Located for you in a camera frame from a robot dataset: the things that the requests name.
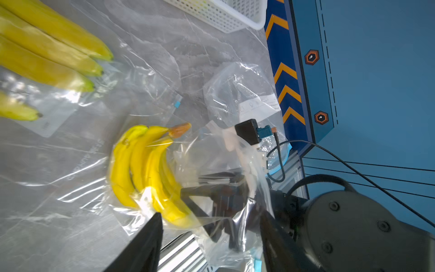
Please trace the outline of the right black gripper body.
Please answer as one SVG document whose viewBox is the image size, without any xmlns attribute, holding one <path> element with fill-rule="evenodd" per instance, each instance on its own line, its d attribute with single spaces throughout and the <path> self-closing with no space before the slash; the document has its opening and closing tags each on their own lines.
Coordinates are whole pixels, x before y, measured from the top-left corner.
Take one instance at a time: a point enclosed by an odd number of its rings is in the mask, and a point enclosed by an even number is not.
<svg viewBox="0 0 435 272">
<path fill-rule="evenodd" d="M 211 216 L 218 218 L 204 226 L 206 233 L 217 243 L 225 232 L 230 238 L 228 248 L 244 251 L 247 231 L 259 233 L 261 213 L 272 212 L 270 196 L 250 189 L 247 177 L 240 171 L 210 173 L 203 180 L 212 186 L 207 197 L 213 202 Z"/>
</svg>

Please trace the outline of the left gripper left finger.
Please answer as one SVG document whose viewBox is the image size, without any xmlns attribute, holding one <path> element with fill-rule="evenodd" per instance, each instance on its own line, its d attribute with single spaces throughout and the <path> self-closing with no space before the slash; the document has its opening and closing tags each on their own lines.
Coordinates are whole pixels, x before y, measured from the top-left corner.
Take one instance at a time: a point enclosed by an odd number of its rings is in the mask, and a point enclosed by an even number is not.
<svg viewBox="0 0 435 272">
<path fill-rule="evenodd" d="M 105 272 L 156 272 L 163 241 L 162 215 L 156 213 Z"/>
</svg>

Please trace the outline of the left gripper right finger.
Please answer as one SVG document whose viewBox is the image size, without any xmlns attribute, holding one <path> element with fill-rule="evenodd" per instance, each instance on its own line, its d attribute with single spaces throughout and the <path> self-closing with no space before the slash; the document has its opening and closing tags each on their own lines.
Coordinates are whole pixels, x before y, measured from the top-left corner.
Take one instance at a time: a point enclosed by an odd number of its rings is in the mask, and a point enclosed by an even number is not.
<svg viewBox="0 0 435 272">
<path fill-rule="evenodd" d="M 320 272 L 268 211 L 260 216 L 263 255 L 268 272 Z"/>
</svg>

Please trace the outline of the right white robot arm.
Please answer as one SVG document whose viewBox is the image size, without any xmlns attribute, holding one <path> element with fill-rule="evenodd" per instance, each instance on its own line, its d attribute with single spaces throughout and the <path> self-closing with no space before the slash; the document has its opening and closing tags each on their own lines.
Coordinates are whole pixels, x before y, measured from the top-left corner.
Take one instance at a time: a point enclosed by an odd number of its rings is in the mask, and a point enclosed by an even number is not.
<svg viewBox="0 0 435 272">
<path fill-rule="evenodd" d="M 260 234 L 269 272 L 432 272 L 435 237 L 401 222 L 347 181 L 313 175 L 288 192 L 272 190 L 271 211 L 248 196 L 230 175 L 229 184 L 185 188 L 181 198 L 197 217 L 205 212 L 193 197 L 208 197 L 218 221 L 205 231 L 241 249 L 241 231 Z"/>
</svg>

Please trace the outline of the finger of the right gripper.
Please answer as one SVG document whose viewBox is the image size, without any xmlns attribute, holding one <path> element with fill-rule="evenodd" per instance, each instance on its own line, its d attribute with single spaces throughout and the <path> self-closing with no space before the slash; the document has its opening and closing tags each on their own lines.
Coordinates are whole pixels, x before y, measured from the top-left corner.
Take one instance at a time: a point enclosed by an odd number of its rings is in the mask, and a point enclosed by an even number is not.
<svg viewBox="0 0 435 272">
<path fill-rule="evenodd" d="M 190 187 L 181 189 L 181 200 L 190 209 L 209 238 L 221 238 L 223 225 L 216 211 L 211 189 Z"/>
</svg>

